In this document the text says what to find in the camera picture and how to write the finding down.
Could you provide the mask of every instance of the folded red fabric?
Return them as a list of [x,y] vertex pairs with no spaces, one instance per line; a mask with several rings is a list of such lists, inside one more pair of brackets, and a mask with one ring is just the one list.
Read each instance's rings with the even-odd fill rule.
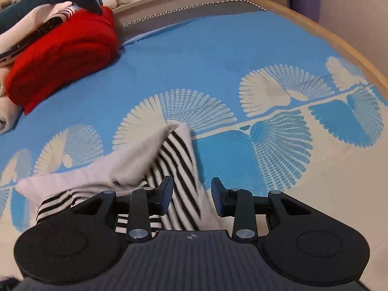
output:
[[5,78],[9,99],[30,113],[59,88],[98,71],[118,55],[113,13],[85,10],[30,45]]

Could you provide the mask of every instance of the rolled white towel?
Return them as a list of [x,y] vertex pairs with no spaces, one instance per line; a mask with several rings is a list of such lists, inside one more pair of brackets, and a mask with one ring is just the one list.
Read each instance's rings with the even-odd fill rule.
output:
[[5,94],[4,80],[9,70],[10,70],[9,66],[0,67],[0,96],[3,96]]
[[8,96],[0,97],[0,135],[10,131],[23,108],[11,102]]

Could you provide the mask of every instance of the bed sheet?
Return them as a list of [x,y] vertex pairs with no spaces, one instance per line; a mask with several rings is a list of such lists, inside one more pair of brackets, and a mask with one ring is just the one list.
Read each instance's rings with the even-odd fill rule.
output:
[[206,189],[220,177],[254,195],[283,190],[353,226],[371,246],[362,281],[385,291],[387,106],[324,40],[269,11],[169,26],[123,46],[111,66],[0,137],[0,248],[12,257],[9,246],[31,225],[18,180],[80,168],[181,121]]

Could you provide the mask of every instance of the ribbed black surface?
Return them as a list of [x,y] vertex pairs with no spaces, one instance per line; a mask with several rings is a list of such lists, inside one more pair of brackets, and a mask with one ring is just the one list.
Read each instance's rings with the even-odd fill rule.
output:
[[274,272],[259,251],[230,240],[225,231],[161,231],[146,243],[128,247],[103,275],[72,286],[25,279],[15,291],[365,291],[357,282],[318,288]]

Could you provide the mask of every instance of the circular indentation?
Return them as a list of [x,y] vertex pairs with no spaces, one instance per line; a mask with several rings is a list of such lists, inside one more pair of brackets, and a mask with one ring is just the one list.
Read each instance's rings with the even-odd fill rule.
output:
[[142,228],[134,228],[129,231],[129,236],[133,239],[143,239],[148,235],[148,232]]
[[45,249],[52,256],[71,256],[80,253],[86,248],[88,239],[84,233],[61,229],[47,237]]
[[301,234],[296,243],[299,249],[313,257],[331,257],[342,248],[341,240],[326,231],[311,231]]
[[236,236],[239,237],[240,239],[251,239],[252,237],[255,236],[255,232],[253,232],[248,228],[243,228],[236,232]]

